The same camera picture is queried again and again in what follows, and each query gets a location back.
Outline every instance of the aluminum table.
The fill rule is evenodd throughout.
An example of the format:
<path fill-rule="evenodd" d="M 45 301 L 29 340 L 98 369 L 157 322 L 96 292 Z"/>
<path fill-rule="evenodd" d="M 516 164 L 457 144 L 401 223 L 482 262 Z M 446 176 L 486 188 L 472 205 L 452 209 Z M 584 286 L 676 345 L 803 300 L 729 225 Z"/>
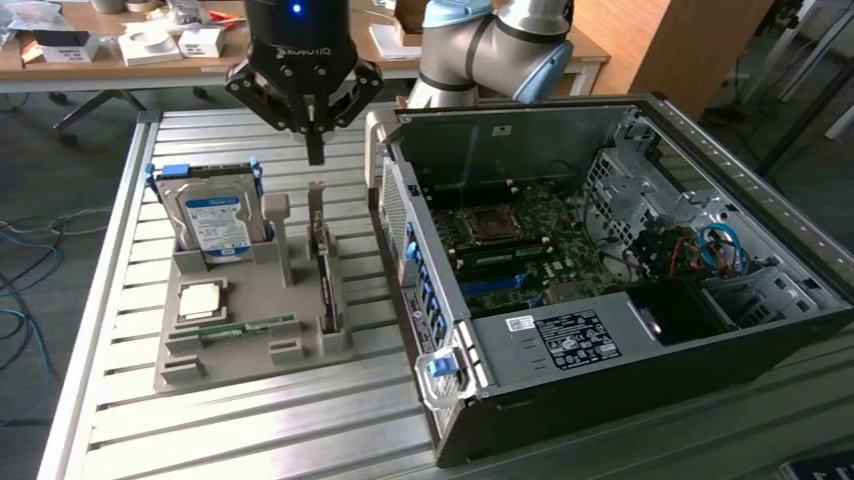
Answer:
<path fill-rule="evenodd" d="M 775 478 L 779 463 L 854 439 L 852 329 L 756 382 L 470 464 L 433 466 L 430 440 L 365 206 L 364 118 L 325 165 L 245 110 L 144 112 L 133 134 L 39 480 Z M 172 229 L 142 166 L 256 156 L 264 187 L 322 181 L 340 238 L 357 361 L 180 394 L 154 392 Z M 567 409 L 572 399 L 567 399 Z"/>

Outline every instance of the cardboard box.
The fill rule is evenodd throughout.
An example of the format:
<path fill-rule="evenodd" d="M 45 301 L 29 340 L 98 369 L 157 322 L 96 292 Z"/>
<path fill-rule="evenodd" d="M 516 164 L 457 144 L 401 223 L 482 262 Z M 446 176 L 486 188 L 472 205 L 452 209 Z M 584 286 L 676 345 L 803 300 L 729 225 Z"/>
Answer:
<path fill-rule="evenodd" d="M 92 62 L 100 46 L 98 39 L 89 32 L 62 32 L 33 30 L 45 62 Z"/>
<path fill-rule="evenodd" d="M 397 34 L 397 39 L 400 41 L 400 45 L 404 47 L 420 47 L 421 46 L 421 30 L 417 33 L 406 32 L 402 23 L 394 18 L 394 32 Z"/>
<path fill-rule="evenodd" d="M 217 58 L 224 45 L 225 30 L 221 28 L 185 30 L 177 40 L 177 48 L 185 57 Z"/>
<path fill-rule="evenodd" d="M 184 58 L 165 31 L 125 33 L 118 37 L 118 47 L 128 67 Z"/>
<path fill-rule="evenodd" d="M 398 0 L 394 2 L 394 28 L 404 47 L 421 46 L 421 33 L 424 31 L 424 9 L 428 0 Z"/>

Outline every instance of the wooden cabinet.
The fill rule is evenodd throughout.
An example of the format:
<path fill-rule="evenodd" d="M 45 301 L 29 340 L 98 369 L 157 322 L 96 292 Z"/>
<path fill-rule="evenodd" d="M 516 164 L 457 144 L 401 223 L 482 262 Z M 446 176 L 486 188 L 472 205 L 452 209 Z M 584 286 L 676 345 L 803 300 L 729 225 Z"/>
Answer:
<path fill-rule="evenodd" d="M 661 92 L 693 118 L 772 0 L 575 0 L 573 25 L 611 54 L 593 94 Z"/>

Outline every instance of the white box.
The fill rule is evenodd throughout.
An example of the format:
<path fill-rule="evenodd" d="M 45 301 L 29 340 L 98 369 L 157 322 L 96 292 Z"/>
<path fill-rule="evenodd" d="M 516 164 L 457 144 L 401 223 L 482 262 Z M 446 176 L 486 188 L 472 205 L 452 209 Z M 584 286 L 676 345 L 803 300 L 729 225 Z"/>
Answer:
<path fill-rule="evenodd" d="M 92 62 L 98 39 L 89 32 L 42 32 L 35 34 L 43 61 L 50 63 Z"/>
<path fill-rule="evenodd" d="M 217 58 L 224 45 L 225 30 L 221 28 L 185 30 L 177 40 L 177 48 L 185 57 Z"/>
<path fill-rule="evenodd" d="M 182 58 L 174 40 L 160 30 L 125 33 L 118 37 L 118 47 L 128 67 Z"/>

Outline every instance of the wooden desk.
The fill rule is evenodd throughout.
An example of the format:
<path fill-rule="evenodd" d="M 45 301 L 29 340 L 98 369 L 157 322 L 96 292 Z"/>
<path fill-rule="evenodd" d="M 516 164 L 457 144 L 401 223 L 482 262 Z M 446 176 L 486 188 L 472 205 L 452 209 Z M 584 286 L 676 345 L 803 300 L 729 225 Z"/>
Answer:
<path fill-rule="evenodd" d="M 242 2 L 208 1 L 204 6 L 216 11 L 242 15 Z M 78 30 L 88 30 L 102 36 L 117 36 L 124 32 L 122 24 L 144 18 L 138 13 L 101 15 L 88 3 L 64 4 L 64 15 Z M 389 23 L 381 15 L 388 11 L 377 9 L 369 0 L 350 2 L 350 35 L 358 56 L 378 64 L 382 77 L 417 78 L 417 60 L 389 61 L 380 57 L 368 32 L 372 23 Z M 575 74 L 569 94 L 589 93 L 599 68 L 608 61 L 608 54 L 577 30 L 568 35 L 575 45 L 567 73 Z M 19 45 L 29 43 L 30 36 L 21 35 Z M 0 51 L 0 93 L 47 92 L 101 89 L 134 89 L 221 85 L 228 68 L 245 55 L 248 29 L 241 27 L 225 36 L 225 47 L 220 58 L 193 58 L 170 62 L 126 67 L 117 45 L 101 45 L 92 63 L 46 63 L 42 59 L 21 65 L 19 50 L 6 47 Z"/>

